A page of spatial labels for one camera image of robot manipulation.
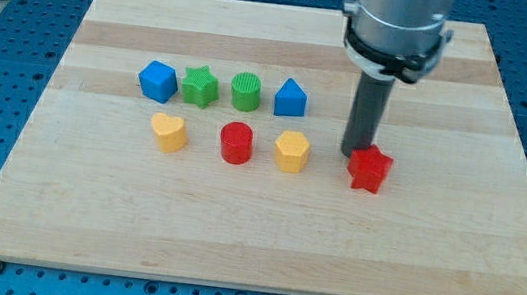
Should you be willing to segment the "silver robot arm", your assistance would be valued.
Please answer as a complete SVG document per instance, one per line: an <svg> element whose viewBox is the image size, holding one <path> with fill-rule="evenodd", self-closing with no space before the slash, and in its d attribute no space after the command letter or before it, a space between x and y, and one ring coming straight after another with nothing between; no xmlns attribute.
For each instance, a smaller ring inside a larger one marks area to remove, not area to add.
<svg viewBox="0 0 527 295"><path fill-rule="evenodd" d="M376 80L418 82L437 67L453 32L444 25L455 0L350 0L347 56Z"/></svg>

